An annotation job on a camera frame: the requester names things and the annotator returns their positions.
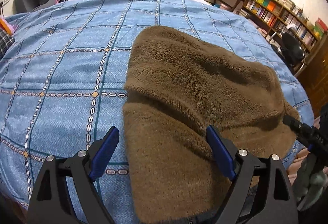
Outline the black office chair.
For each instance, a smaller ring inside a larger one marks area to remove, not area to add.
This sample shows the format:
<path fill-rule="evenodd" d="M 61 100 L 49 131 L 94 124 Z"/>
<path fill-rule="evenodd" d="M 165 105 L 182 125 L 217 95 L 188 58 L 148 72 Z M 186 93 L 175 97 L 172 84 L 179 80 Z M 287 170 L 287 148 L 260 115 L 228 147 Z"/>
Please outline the black office chair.
<path fill-rule="evenodd" d="M 278 31 L 273 33 L 268 43 L 291 73 L 297 76 L 305 65 L 306 52 L 298 39 L 291 35 L 291 30 L 281 35 L 278 34 Z"/>

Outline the plaid pillow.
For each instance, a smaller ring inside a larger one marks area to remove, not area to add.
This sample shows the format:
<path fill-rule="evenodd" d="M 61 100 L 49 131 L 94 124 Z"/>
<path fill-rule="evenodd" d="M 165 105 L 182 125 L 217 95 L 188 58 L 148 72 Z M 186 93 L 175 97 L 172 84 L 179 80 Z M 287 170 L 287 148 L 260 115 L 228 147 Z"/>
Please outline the plaid pillow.
<path fill-rule="evenodd" d="M 15 39 L 13 34 L 16 30 L 14 26 L 9 24 L 3 16 L 1 16 L 1 41 L 0 41 L 0 59 L 2 59 L 7 52 L 7 50 L 13 45 Z"/>

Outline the blue patterned bedspread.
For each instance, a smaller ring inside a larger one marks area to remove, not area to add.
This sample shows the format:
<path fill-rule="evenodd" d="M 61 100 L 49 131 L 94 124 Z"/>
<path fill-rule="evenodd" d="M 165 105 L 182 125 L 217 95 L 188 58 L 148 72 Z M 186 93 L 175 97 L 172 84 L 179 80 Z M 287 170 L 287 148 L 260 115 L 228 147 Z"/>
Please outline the blue patterned bedspread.
<path fill-rule="evenodd" d="M 1 59 L 1 193 L 27 209 L 48 155 L 71 157 L 123 128 L 132 44 L 163 25 L 273 68 L 302 122 L 314 113 L 300 82 L 244 17 L 193 0 L 70 0 L 7 18 Z"/>

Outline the wooden bookshelf with books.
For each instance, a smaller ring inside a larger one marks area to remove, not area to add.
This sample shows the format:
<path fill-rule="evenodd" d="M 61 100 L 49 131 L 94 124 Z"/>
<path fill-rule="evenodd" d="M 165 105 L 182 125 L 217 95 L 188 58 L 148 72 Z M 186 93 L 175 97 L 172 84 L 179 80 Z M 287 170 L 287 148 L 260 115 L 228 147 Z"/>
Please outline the wooden bookshelf with books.
<path fill-rule="evenodd" d="M 327 34 L 327 24 L 321 18 L 315 22 L 291 0 L 245 0 L 242 10 L 262 30 L 265 38 L 277 33 L 290 33 L 307 52 L 311 53 Z"/>

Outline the brown fleece pants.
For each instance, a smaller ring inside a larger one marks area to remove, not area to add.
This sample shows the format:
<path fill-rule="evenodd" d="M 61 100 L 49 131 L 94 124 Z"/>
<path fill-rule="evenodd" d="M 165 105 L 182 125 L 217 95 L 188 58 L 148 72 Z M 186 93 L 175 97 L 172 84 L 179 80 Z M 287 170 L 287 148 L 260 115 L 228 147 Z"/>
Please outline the brown fleece pants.
<path fill-rule="evenodd" d="M 136 37 L 123 105 L 134 209 L 159 223 L 217 208 L 230 181 L 219 171 L 206 129 L 258 157 L 285 157 L 299 114 L 273 69 L 166 26 Z"/>

